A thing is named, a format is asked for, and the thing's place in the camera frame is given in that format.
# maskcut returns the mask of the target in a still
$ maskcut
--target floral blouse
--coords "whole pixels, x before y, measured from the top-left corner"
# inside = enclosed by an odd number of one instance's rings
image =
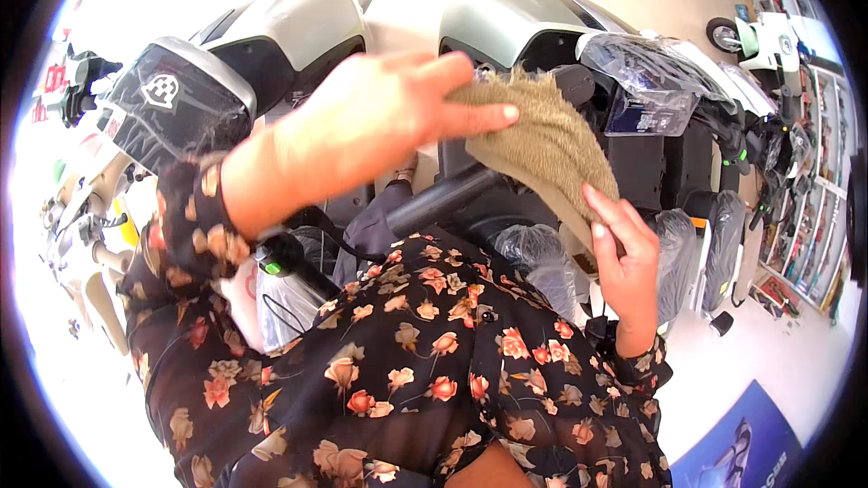
[[[654,436],[661,338],[611,365],[504,259],[436,229],[260,355],[210,286],[250,254],[220,165],[175,165],[158,200],[118,292],[185,486],[442,485],[495,441],[540,487],[672,482]]]

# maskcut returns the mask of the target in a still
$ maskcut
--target poster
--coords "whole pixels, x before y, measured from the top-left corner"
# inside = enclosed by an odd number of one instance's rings
[[[672,465],[674,488],[787,486],[802,447],[757,381]]]

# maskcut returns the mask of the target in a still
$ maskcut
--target plastic wrap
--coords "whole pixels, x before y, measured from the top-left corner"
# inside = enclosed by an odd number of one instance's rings
[[[657,261],[657,325],[674,320],[696,275],[696,228],[682,210],[659,212],[656,217],[660,256]]]
[[[104,108],[97,127],[154,174],[221,145],[222,137],[240,141],[253,128],[245,103],[227,86],[158,44],[146,47],[98,103]]]
[[[281,348],[307,331],[325,300],[295,276],[256,272],[256,316],[265,351]]]
[[[557,231],[545,224],[515,224],[497,235],[497,252],[527,275],[563,318],[575,322],[576,272]]]
[[[735,103],[723,89],[674,49],[679,43],[671,38],[598,33],[580,38],[576,57],[588,68],[617,80],[630,95],[660,107],[683,111],[691,100],[702,97],[717,100],[729,113],[735,113]]]
[[[702,296],[702,309],[711,312],[721,305],[729,288],[739,255],[741,232],[745,226],[745,203],[732,190],[717,195],[717,212],[711,221],[711,248],[706,262],[706,289]]]

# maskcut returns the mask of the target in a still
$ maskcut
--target towel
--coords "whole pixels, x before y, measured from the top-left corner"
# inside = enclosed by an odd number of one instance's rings
[[[531,75],[514,68],[509,76],[483,72],[482,78],[447,99],[471,105],[514,103],[520,116],[505,130],[468,138],[465,149],[482,164],[536,191],[593,249],[590,223],[602,220],[585,202],[581,186],[590,183],[611,200],[619,196],[612,168],[588,122],[563,99],[549,74]]]

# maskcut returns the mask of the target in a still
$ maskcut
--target floor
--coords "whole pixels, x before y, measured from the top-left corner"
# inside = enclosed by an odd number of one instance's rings
[[[230,5],[243,1],[84,0],[65,20],[73,27],[77,50],[93,49],[109,60],[125,61],[133,59],[152,38],[166,34],[188,38]],[[374,51],[435,51],[440,12],[447,1],[373,0],[367,19],[375,38]],[[591,1],[636,28],[691,39],[713,59],[731,60],[710,46],[705,25],[712,17],[732,17],[733,5],[745,0]],[[59,136],[53,151],[62,151],[60,139],[66,138]],[[425,148],[423,154],[420,179],[414,185],[417,190],[437,168],[436,151]],[[18,191],[20,196],[25,196],[25,190]],[[25,273],[24,266],[25,261],[17,266],[19,276]],[[42,274],[39,278],[50,279]],[[38,289],[36,282],[20,281],[17,286],[41,305],[59,301],[48,290]],[[778,403],[803,443],[810,439],[835,395],[852,342],[852,332],[845,325],[831,327],[818,314],[807,312],[798,324],[789,326],[786,321],[772,320],[750,300],[732,314],[735,325],[723,338],[715,337],[707,322],[693,312],[683,314],[669,334],[669,361],[675,376],[658,396],[664,415],[660,444],[670,463],[713,426],[753,379]],[[43,318],[43,313],[28,315],[31,331],[38,333],[47,326]],[[60,351],[57,340],[69,341],[55,327],[43,333],[34,339],[38,351],[52,347]],[[40,360],[49,394],[67,418],[68,427],[109,482],[174,485],[171,461],[142,414],[137,383],[122,385],[126,368],[117,360],[108,360],[91,338],[76,344],[81,347],[64,346],[60,354],[67,361],[62,364],[51,361],[50,355]],[[107,435],[109,426],[111,435]]]

